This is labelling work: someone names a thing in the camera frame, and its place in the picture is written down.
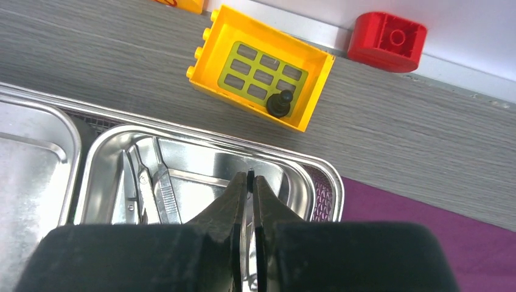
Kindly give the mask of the black peg in block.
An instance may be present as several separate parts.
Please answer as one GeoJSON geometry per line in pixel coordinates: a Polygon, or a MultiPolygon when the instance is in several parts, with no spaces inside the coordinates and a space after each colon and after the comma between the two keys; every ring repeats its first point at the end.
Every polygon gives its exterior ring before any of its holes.
{"type": "Polygon", "coordinates": [[[285,117],[290,111],[292,101],[293,93],[290,90],[283,90],[269,96],[266,102],[266,110],[273,117],[285,117]]]}

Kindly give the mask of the small orange block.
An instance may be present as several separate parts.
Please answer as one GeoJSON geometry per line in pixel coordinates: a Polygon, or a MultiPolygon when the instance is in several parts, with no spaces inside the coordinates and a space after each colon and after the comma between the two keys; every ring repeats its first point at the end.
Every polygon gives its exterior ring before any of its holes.
{"type": "Polygon", "coordinates": [[[204,0],[155,0],[155,2],[198,15],[202,13],[204,7],[204,0]]]}

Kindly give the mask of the purple cloth wrap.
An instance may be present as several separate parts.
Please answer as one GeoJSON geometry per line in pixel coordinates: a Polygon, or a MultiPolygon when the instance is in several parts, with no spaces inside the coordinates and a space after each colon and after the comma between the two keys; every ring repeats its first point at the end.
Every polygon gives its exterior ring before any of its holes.
{"type": "Polygon", "coordinates": [[[515,232],[343,178],[342,219],[407,221],[438,238],[461,291],[515,291],[515,232]]]}

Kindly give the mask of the orange yellow toy block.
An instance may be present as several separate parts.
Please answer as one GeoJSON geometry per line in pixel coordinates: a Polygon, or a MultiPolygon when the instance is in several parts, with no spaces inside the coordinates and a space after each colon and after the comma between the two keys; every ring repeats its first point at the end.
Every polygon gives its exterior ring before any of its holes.
{"type": "Polygon", "coordinates": [[[186,76],[205,94],[292,130],[304,132],[335,56],[266,25],[228,5],[211,13],[204,44],[196,48],[186,76]],[[270,95],[290,90],[282,118],[268,114],[270,95]]]}

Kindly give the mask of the steel instrument tray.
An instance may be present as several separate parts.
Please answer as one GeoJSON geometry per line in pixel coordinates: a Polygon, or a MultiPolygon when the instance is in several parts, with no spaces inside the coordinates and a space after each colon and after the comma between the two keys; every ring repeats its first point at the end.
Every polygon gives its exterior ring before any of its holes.
{"type": "Polygon", "coordinates": [[[322,159],[3,83],[2,291],[13,291],[35,247],[59,226],[140,223],[128,149],[138,147],[155,194],[155,136],[182,223],[249,169],[299,217],[342,216],[343,183],[322,159]]]}

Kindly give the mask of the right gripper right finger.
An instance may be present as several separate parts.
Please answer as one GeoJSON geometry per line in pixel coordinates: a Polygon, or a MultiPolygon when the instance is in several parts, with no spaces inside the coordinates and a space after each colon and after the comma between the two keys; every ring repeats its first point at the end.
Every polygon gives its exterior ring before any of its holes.
{"type": "Polygon", "coordinates": [[[437,238],[407,222],[309,222],[253,180],[259,291],[458,291],[437,238]]]}

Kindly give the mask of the red block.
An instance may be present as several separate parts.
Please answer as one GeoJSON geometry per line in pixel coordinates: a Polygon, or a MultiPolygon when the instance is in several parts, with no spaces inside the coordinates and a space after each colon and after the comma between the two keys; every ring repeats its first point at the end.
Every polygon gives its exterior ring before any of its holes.
{"type": "Polygon", "coordinates": [[[353,61],[394,73],[419,67],[427,28],[386,12],[368,12],[355,22],[347,57],[353,61]]]}

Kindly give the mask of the steel surgical forceps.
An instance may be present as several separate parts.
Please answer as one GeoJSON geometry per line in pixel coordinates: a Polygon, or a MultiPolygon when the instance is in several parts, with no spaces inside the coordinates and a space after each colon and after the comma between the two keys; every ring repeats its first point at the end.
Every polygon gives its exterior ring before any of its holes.
{"type": "Polygon", "coordinates": [[[241,241],[241,274],[242,291],[257,291],[256,241],[253,223],[253,181],[255,173],[249,169],[247,173],[247,194],[244,209],[243,239],[241,241]]]}

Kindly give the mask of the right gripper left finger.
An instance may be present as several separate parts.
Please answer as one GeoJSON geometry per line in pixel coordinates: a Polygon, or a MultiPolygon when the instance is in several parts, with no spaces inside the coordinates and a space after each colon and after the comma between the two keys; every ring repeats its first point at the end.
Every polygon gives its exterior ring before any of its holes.
{"type": "Polygon", "coordinates": [[[16,291],[241,291],[247,175],[185,224],[56,228],[30,257],[16,291]]]}

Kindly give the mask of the steel surgical scissors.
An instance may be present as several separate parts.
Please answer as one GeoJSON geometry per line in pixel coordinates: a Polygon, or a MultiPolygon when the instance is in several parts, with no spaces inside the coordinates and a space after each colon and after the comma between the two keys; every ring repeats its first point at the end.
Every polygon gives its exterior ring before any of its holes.
{"type": "Polygon", "coordinates": [[[140,222],[142,224],[161,224],[154,193],[152,191],[149,170],[142,162],[138,147],[132,145],[128,149],[128,155],[133,165],[138,190],[140,222]]]}

